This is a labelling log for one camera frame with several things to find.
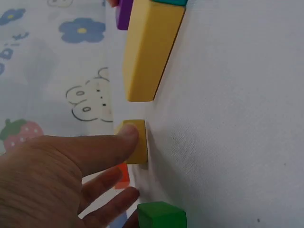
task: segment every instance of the hand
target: hand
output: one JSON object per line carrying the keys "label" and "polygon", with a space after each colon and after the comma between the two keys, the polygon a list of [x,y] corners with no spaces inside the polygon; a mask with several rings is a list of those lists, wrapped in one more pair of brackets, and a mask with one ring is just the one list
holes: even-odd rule
{"label": "hand", "polygon": [[[83,219],[77,215],[121,178],[118,168],[134,151],[138,132],[117,136],[42,136],[0,157],[1,228],[105,228],[138,198],[129,187]],[[82,177],[103,171],[82,185]],[[137,228],[132,215],[126,228]]]}
{"label": "hand", "polygon": [[118,6],[119,4],[119,0],[108,0],[108,2],[112,7]]}

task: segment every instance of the green block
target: green block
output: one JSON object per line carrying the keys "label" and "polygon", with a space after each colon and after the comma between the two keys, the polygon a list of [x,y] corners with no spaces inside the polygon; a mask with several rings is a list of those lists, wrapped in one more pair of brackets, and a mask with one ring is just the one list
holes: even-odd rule
{"label": "green block", "polygon": [[165,202],[137,206],[140,228],[187,228],[186,212]]}
{"label": "green block", "polygon": [[177,5],[177,6],[185,6],[185,5],[187,5],[188,0],[153,0],[153,1]]}

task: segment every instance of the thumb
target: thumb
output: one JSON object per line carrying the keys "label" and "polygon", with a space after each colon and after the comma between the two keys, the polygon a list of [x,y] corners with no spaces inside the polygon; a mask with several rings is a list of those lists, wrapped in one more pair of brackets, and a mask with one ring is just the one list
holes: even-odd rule
{"label": "thumb", "polygon": [[87,176],[127,160],[138,142],[138,131],[126,124],[117,135],[81,137],[43,137],[40,142],[64,154]]}

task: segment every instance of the strawberry print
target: strawberry print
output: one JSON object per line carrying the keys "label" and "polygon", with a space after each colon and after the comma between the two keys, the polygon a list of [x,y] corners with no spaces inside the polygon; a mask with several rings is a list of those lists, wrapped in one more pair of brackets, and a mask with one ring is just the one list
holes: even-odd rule
{"label": "strawberry print", "polygon": [[7,119],[5,127],[0,133],[0,140],[3,141],[5,150],[8,151],[28,139],[41,135],[43,135],[41,127],[33,121],[20,119],[11,122],[10,119]]}

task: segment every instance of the small yellow cube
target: small yellow cube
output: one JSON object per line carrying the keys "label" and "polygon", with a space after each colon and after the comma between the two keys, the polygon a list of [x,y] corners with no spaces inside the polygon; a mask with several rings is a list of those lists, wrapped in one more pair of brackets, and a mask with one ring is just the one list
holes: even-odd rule
{"label": "small yellow cube", "polygon": [[144,120],[124,120],[116,129],[116,132],[122,128],[124,124],[134,124],[139,133],[138,144],[131,157],[125,161],[127,164],[145,164],[148,162],[148,148],[146,136],[146,124]]}

